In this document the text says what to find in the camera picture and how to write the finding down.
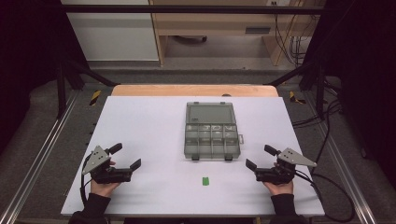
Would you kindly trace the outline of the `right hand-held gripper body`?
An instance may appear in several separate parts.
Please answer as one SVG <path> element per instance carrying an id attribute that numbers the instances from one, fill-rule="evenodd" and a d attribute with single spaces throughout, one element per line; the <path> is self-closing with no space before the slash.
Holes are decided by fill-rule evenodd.
<path id="1" fill-rule="evenodd" d="M 296 166 L 304 165 L 316 167 L 314 161 L 309 160 L 302 154 L 287 147 L 276 156 L 276 165 L 272 168 L 258 168 L 255 170 L 256 180 L 260 182 L 270 182 L 275 185 L 289 183 L 297 174 Z"/>

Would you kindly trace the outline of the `person's right hand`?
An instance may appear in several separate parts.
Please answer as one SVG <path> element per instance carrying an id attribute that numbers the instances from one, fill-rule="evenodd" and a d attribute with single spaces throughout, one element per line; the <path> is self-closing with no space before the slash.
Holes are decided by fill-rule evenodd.
<path id="1" fill-rule="evenodd" d="M 292 194 L 293 193 L 293 182 L 290 181 L 286 184 L 275 185 L 270 182 L 263 183 L 265 187 L 269 190 L 272 196 L 280 195 L 280 194 Z"/>

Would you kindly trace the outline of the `black frame strut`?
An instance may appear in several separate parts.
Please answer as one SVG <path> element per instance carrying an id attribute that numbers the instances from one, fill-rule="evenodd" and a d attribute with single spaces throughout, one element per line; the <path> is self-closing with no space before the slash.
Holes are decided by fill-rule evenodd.
<path id="1" fill-rule="evenodd" d="M 66 110 L 65 97 L 65 81 L 68 80 L 73 90 L 81 90 L 85 82 L 80 77 L 80 74 L 87 75 L 108 87 L 116 87 L 117 83 L 113 82 L 99 74 L 93 72 L 89 67 L 84 66 L 74 61 L 63 61 L 59 63 L 56 69 L 57 91 L 58 91 L 58 115 L 59 119 Z"/>
<path id="2" fill-rule="evenodd" d="M 299 83 L 302 91 L 309 91 L 313 85 L 316 85 L 316 104 L 315 110 L 321 119 L 324 119 L 324 88 L 325 88 L 325 72 L 320 62 L 309 61 L 303 65 L 288 72 L 286 75 L 279 77 L 268 83 L 269 86 L 277 87 L 285 81 L 302 75 L 303 78 Z"/>

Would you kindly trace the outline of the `person's left hand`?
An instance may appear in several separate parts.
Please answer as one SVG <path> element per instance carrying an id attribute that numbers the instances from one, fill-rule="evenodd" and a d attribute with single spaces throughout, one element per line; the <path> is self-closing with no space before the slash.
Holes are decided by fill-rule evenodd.
<path id="1" fill-rule="evenodd" d="M 102 197 L 110 198 L 113 191 L 120 183 L 98 184 L 95 180 L 91 181 L 91 193 Z"/>

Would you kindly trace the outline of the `wooden desk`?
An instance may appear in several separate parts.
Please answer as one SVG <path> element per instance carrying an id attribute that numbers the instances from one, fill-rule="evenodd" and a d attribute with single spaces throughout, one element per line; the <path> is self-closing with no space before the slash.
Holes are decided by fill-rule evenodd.
<path id="1" fill-rule="evenodd" d="M 327 0 L 148 0 L 152 6 L 323 7 Z M 255 35 L 264 42 L 273 65 L 279 65 L 294 37 L 311 36 L 318 15 L 154 13 L 160 57 L 171 35 Z"/>

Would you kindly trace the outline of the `dark curtain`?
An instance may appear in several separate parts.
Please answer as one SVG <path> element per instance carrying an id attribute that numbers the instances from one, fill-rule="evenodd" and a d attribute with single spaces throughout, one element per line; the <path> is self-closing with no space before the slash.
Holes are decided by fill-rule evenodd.
<path id="1" fill-rule="evenodd" d="M 84 82 L 66 62 L 87 64 L 61 0 L 0 0 L 0 153 L 30 107 L 33 89 L 61 67 L 76 89 Z"/>
<path id="2" fill-rule="evenodd" d="M 324 0 L 309 49 L 324 39 L 325 74 L 364 148 L 396 189 L 396 0 Z"/>

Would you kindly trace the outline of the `black horizontal frame bar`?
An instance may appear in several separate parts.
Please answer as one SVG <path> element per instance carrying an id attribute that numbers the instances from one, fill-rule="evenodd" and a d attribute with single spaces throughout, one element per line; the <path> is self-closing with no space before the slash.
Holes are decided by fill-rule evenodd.
<path id="1" fill-rule="evenodd" d="M 195 13 L 195 14 L 283 14 L 320 15 L 323 7 L 237 7 L 237 6 L 143 6 L 143 5 L 61 5 L 70 13 Z"/>

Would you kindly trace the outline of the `aluminium floor rail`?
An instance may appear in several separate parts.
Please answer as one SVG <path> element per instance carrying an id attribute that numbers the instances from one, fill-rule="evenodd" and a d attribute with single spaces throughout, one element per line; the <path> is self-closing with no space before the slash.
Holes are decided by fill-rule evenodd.
<path id="1" fill-rule="evenodd" d="M 356 215 L 361 224 L 377 224 L 370 206 L 366 202 L 357 181 L 343 159 L 342 154 L 331 135 L 330 120 L 326 119 L 325 121 L 321 121 L 319 123 L 319 129 L 320 134 L 325 139 L 325 146 L 329 151 L 335 169 L 340 176 L 347 194 L 353 202 Z"/>
<path id="2" fill-rule="evenodd" d="M 62 216 L 71 172 L 61 170 L 54 156 L 79 96 L 70 91 L 65 114 L 58 117 L 54 92 L 32 93 L 26 117 L 0 156 L 0 224 Z"/>

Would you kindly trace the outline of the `wooden table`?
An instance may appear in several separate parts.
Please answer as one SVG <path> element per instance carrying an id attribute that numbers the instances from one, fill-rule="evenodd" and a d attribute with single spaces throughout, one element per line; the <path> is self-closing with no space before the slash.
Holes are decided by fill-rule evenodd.
<path id="1" fill-rule="evenodd" d="M 192 85 L 192 84 L 144 84 L 118 85 L 112 96 L 225 96 L 277 97 L 274 86 L 267 85 Z"/>

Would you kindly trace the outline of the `grey plastic compartment box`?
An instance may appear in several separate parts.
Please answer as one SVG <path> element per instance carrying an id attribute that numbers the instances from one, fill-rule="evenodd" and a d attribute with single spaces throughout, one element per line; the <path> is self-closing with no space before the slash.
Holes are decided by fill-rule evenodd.
<path id="1" fill-rule="evenodd" d="M 184 155 L 192 161 L 232 161 L 241 155 L 232 103 L 187 103 Z"/>

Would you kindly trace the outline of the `white cabinet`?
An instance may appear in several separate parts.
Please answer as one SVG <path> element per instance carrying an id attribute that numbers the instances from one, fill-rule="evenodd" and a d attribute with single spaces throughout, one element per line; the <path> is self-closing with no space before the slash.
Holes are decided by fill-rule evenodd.
<path id="1" fill-rule="evenodd" d="M 88 61 L 158 61 L 149 13 L 68 13 Z"/>

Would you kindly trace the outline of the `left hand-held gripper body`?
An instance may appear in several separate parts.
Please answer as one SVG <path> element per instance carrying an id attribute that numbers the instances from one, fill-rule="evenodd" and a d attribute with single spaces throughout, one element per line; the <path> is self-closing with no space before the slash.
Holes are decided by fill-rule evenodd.
<path id="1" fill-rule="evenodd" d="M 133 171 L 130 168 L 118 169 L 110 165 L 111 155 L 96 146 L 83 162 L 81 175 L 90 174 L 98 184 L 130 182 Z"/>

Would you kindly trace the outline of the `white table mat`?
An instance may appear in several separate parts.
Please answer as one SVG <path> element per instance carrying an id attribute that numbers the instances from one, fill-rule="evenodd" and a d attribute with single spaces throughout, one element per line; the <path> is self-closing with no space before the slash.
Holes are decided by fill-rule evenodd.
<path id="1" fill-rule="evenodd" d="M 275 157 L 264 151 L 299 150 L 280 97 L 232 97 L 241 155 L 233 161 L 188 160 L 184 132 L 188 97 L 106 99 L 88 149 L 123 148 L 113 156 L 121 167 L 140 159 L 130 182 L 112 194 L 106 214 L 114 217 L 257 217 L 274 212 L 270 194 L 256 180 L 246 159 L 270 167 Z M 209 186 L 202 178 L 209 177 Z"/>

